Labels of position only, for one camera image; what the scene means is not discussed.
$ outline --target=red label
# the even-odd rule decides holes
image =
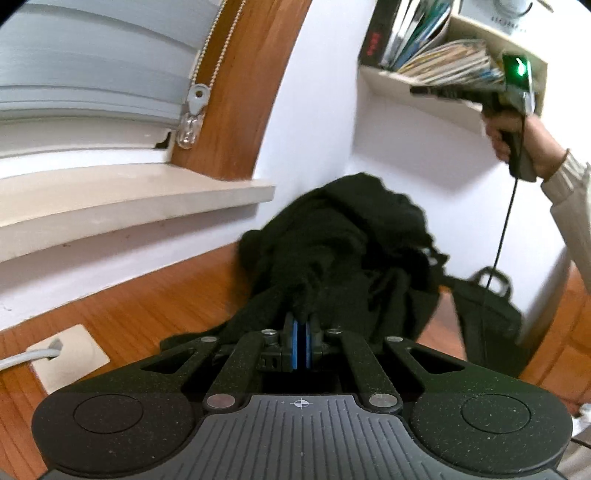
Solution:
[[[375,51],[378,49],[379,41],[382,39],[382,34],[380,32],[373,32],[371,34],[371,38],[369,39],[369,45],[367,52],[365,53],[368,57],[373,57]]]

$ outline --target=wall outlet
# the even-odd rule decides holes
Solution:
[[[109,363],[109,357],[83,325],[74,325],[27,348],[37,350],[61,344],[61,354],[31,362],[35,375],[48,394],[70,385]]]

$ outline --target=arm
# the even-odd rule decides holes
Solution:
[[[542,191],[552,201],[552,217],[591,292],[591,167],[569,152]]]
[[[484,121],[497,158],[507,162],[510,150],[501,130],[521,131],[521,117],[503,112]],[[552,201],[552,217],[591,293],[591,167],[562,148],[535,115],[526,119],[524,147],[544,180],[542,191]]]

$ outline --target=sleeve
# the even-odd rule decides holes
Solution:
[[[552,201],[552,217],[591,293],[591,167],[569,151],[542,191]]]

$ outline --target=wall shelf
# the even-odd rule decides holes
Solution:
[[[536,113],[541,115],[544,107],[548,72],[548,63],[545,60],[538,54],[516,43],[504,33],[460,15],[458,1],[454,2],[452,13],[445,28],[447,28],[445,41],[459,40],[461,38],[481,38],[486,41],[491,55],[495,58],[503,51],[527,56],[531,62],[537,92]],[[480,105],[470,102],[414,97],[409,92],[410,86],[420,85],[420,83],[413,79],[398,73],[364,65],[359,66],[359,71],[367,81],[370,89],[377,95],[417,108],[474,133],[481,133]]]

